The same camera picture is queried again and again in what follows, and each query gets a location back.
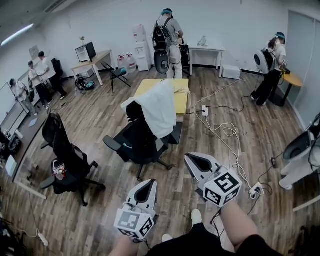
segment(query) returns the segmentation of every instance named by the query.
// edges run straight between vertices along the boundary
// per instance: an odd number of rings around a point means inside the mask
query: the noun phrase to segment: plastic bottle
[[[137,65],[136,65],[136,60],[134,57],[132,57],[132,54],[127,54],[126,55],[127,59],[126,61],[128,62],[129,65],[129,73],[133,73],[136,71],[137,69]]]

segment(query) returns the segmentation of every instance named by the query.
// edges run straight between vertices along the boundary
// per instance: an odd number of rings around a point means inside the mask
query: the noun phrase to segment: fluorescent light
[[[20,36],[22,33],[28,31],[29,29],[31,29],[34,25],[31,24],[29,26],[26,26],[25,28],[19,30],[17,33],[13,34],[12,36],[8,37],[6,40],[4,40],[1,44],[1,46],[4,46],[6,43],[8,43],[9,41],[11,41],[12,39]]]

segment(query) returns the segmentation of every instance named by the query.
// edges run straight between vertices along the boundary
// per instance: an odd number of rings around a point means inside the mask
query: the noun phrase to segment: wooden desk
[[[138,90],[135,92],[135,97],[140,96],[147,91],[149,91],[152,87],[154,87],[157,83],[161,82],[163,79],[145,79],[141,82]],[[188,79],[170,79],[173,84],[181,85],[182,87],[188,88],[189,87],[189,80]],[[174,105],[175,105],[175,112],[178,116],[184,116],[187,110],[187,101],[188,101],[188,94],[177,92],[174,94]]]
[[[269,100],[273,104],[275,104],[279,107],[283,107],[285,105],[285,102],[286,102],[287,97],[291,91],[292,86],[295,86],[295,87],[302,87],[303,86],[302,80],[296,74],[294,74],[292,72],[290,74],[284,74],[282,76],[282,79],[289,83],[289,86],[286,89],[284,97],[281,97],[280,95],[276,94],[276,90],[278,88],[277,86],[275,86],[273,88],[272,93],[269,97]]]
[[[205,52],[218,52],[218,56],[216,58],[216,62],[215,62],[215,69],[218,69],[218,59],[219,59],[219,55],[220,55],[220,72],[219,72],[219,77],[222,76],[222,65],[223,65],[223,54],[225,52],[226,49],[222,48],[222,47],[214,47],[212,45],[208,45],[208,46],[201,46],[201,45],[189,45],[189,55],[190,55],[190,76],[192,76],[192,64],[194,61],[194,57],[193,57],[193,52],[194,51],[205,51]]]
[[[97,64],[100,63],[101,61],[103,61],[104,58],[106,58],[108,55],[110,55],[110,59],[111,59],[111,63],[109,63],[109,65],[112,66],[112,62],[113,62],[112,51],[111,50],[105,50],[105,51],[98,52],[96,54],[96,56],[92,59],[92,62],[89,62],[89,61],[80,62],[75,67],[71,68],[71,70],[73,71],[73,76],[74,76],[75,80],[77,80],[77,78],[78,78],[77,74],[75,72],[76,69],[81,69],[81,68],[84,68],[84,67],[92,67],[93,68],[93,73],[96,74],[96,77],[98,78],[100,85],[103,86],[104,83],[102,82],[102,79],[101,79],[101,77],[99,75],[99,70],[97,68]]]

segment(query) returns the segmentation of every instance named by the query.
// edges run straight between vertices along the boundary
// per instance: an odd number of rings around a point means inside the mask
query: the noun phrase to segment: person
[[[61,94],[60,100],[63,100],[67,93],[62,88],[60,83],[60,78],[57,76],[56,71],[54,69],[54,65],[52,64],[51,60],[45,57],[45,53],[43,51],[39,52],[39,58],[42,60],[42,64],[44,67],[44,73],[40,74],[40,76],[46,75],[52,85],[54,91],[58,91]]]
[[[37,74],[37,71],[35,70],[34,62],[29,61],[28,65],[29,65],[29,78],[32,82],[32,85],[39,94],[42,106],[47,109],[51,104],[51,102],[53,101],[53,99],[50,96],[50,93],[47,87],[42,83],[41,76]]]
[[[164,26],[167,19],[171,20],[167,23],[166,29],[170,34],[170,53],[169,53],[169,69],[166,73],[168,79],[182,79],[182,63],[181,63],[181,51],[179,45],[182,44],[182,38],[184,33],[176,19],[173,17],[171,9],[164,9],[161,12],[161,16],[157,20],[159,26]]]
[[[220,217],[235,253],[222,248],[219,237],[206,230],[200,211],[195,209],[191,213],[192,230],[188,234],[175,239],[169,234],[164,234],[162,243],[154,246],[146,256],[281,255],[271,249],[265,240],[259,236],[255,223],[241,210],[234,200],[221,208]],[[138,252],[138,246],[138,244],[133,243],[132,238],[122,236],[109,256],[135,256]]]
[[[31,115],[37,116],[38,113],[28,97],[28,88],[22,82],[19,80],[16,81],[13,78],[10,80],[9,85],[15,96],[15,100],[23,104],[29,110]]]
[[[251,93],[252,100],[256,101],[258,106],[266,105],[270,93],[272,92],[274,94],[276,92],[281,78],[280,69],[284,66],[286,56],[285,43],[285,35],[282,32],[277,32],[275,37],[270,40],[264,48],[265,50],[268,50],[273,57],[273,64],[258,89]]]

